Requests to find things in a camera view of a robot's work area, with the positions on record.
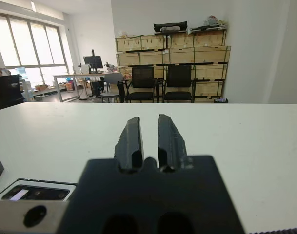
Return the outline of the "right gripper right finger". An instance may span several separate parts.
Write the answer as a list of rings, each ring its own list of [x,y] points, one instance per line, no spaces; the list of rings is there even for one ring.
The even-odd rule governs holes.
[[[187,159],[185,141],[172,119],[160,114],[158,118],[158,161],[161,171],[177,171]]]

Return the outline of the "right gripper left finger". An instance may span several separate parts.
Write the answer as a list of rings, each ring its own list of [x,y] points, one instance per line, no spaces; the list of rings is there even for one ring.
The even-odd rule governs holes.
[[[127,121],[115,145],[114,158],[122,171],[139,171],[144,162],[140,118]]]

